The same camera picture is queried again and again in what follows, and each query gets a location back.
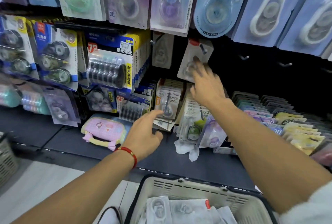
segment white sleeve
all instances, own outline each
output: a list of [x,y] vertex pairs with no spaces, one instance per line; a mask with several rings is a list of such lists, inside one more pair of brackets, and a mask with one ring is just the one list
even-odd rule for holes
[[282,224],[332,223],[332,181],[314,192],[307,202],[282,214],[280,220]]

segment forearm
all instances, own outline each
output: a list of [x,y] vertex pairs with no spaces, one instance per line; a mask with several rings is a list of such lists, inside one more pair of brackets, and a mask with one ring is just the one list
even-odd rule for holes
[[129,153],[116,151],[13,224],[91,224],[133,165]]
[[229,99],[209,109],[225,130],[254,183],[279,213],[307,201],[332,175]]

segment beige plastic basket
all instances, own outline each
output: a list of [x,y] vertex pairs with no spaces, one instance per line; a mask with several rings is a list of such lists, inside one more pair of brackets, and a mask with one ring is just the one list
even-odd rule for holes
[[7,140],[0,132],[0,187],[17,171],[18,162]]
[[226,187],[169,179],[162,175],[143,178],[124,224],[137,224],[146,208],[146,200],[163,195],[169,199],[208,199],[217,209],[229,206],[238,224],[277,224],[269,204],[259,193],[231,191]]

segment basket rim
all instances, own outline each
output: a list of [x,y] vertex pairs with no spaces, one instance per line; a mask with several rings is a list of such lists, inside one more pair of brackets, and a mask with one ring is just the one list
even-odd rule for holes
[[[179,179],[184,179],[183,177],[180,177],[180,176],[166,176],[166,175],[163,175],[163,174],[148,174],[148,175],[145,175],[141,182],[139,183],[139,188],[137,189],[137,192],[135,194],[135,198],[128,210],[128,213],[127,213],[127,216],[126,216],[126,219],[124,221],[123,224],[130,224],[130,220],[131,220],[131,217],[132,217],[132,213],[134,212],[134,209],[135,209],[135,206],[136,206],[136,203],[137,203],[137,200],[139,198],[139,195],[142,191],[142,188],[143,188],[143,184],[145,183],[145,181],[150,178],[150,177],[155,177],[155,178],[162,178],[162,179],[165,179],[165,180],[169,180],[169,181],[172,181],[172,180],[179,180]],[[190,181],[190,182],[195,182],[195,183],[199,183],[199,184],[204,184],[202,183],[201,181],[196,181],[196,180],[191,180],[191,179],[184,179],[186,181]],[[209,183],[209,185],[211,186],[217,186],[217,187],[222,187],[224,185],[221,185],[221,184],[218,184],[218,183]],[[270,204],[268,203],[267,199],[264,198],[259,192],[255,193],[255,192],[251,192],[251,191],[243,191],[243,190],[239,190],[239,189],[234,189],[234,188],[228,188],[228,190],[230,190],[231,192],[233,193],[240,193],[240,194],[246,194],[246,195],[250,195],[250,196],[253,196],[253,197],[256,197],[258,199],[260,199],[266,210],[268,211],[269,213],[269,216],[271,218],[271,221],[273,224],[278,224],[278,222],[276,221],[276,218],[272,212],[272,207],[270,206]]]

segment red bracelet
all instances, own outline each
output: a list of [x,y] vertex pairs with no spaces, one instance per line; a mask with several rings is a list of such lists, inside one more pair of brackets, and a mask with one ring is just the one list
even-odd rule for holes
[[137,157],[136,157],[135,154],[131,151],[131,149],[128,149],[128,148],[126,148],[126,147],[119,147],[119,148],[117,148],[115,151],[117,151],[117,150],[126,151],[126,152],[128,152],[130,155],[132,155],[132,157],[133,157],[134,160],[135,160],[135,163],[134,163],[133,168],[136,167],[136,165],[137,165]]

